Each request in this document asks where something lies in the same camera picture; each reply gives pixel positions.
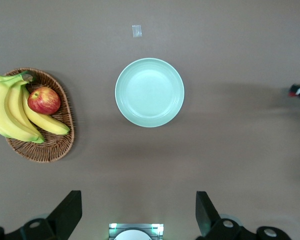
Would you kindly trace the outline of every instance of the white round object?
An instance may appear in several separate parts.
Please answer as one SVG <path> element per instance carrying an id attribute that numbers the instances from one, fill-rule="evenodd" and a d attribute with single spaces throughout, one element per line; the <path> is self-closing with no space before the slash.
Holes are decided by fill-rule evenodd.
<path id="1" fill-rule="evenodd" d="M 143 231 L 132 229 L 121 232 L 114 240 L 151 240 L 151 238 Z"/>

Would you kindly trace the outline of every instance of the brown woven basket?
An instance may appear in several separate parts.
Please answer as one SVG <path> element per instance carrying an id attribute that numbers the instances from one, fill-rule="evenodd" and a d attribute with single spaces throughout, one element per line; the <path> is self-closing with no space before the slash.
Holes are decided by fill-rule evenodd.
<path id="1" fill-rule="evenodd" d="M 72 111 L 69 107 L 67 95 L 61 85 L 48 73 L 35 68 L 15 68 L 5 76 L 12 76 L 24 72 L 33 71 L 38 79 L 35 82 L 28 83 L 26 88 L 31 93 L 33 90 L 42 86 L 53 89 L 60 97 L 60 109 L 52 115 L 53 118 L 66 124 L 70 131 L 67 135 L 57 135 L 47 132 L 37 126 L 39 132 L 43 135 L 45 142 L 41 144 L 33 142 L 24 142 L 13 138 L 6 138 L 12 149 L 22 157 L 37 163 L 51 163 L 63 158 L 72 147 L 75 139 L 75 128 L 72 119 Z"/>

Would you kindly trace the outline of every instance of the light green plate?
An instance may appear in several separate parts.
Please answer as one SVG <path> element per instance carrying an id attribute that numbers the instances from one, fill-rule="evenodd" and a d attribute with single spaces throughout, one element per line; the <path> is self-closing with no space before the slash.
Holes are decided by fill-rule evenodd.
<path id="1" fill-rule="evenodd" d="M 130 122 L 154 128 L 171 121 L 184 102 L 185 89 L 179 73 L 157 58 L 130 63 L 119 75 L 115 100 Z"/>

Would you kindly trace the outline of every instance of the apple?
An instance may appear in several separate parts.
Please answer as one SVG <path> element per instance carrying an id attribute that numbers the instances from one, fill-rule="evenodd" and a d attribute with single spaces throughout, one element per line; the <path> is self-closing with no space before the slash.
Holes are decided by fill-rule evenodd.
<path id="1" fill-rule="evenodd" d="M 59 95 L 50 87 L 42 86 L 31 92 L 28 98 L 30 109 L 39 114 L 51 115 L 60 108 Z"/>

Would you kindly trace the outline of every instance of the bunch of bananas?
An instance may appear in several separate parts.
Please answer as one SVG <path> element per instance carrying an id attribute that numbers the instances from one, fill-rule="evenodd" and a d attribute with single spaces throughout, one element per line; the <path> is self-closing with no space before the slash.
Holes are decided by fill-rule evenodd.
<path id="1" fill-rule="evenodd" d="M 70 131 L 68 126 L 50 115 L 40 114 L 29 108 L 30 93 L 26 89 L 26 84 L 34 81 L 35 76 L 31 71 L 13 76 L 0 76 L 0 134 L 2 136 L 41 144 L 45 139 L 35 125 L 57 135 L 66 135 Z"/>

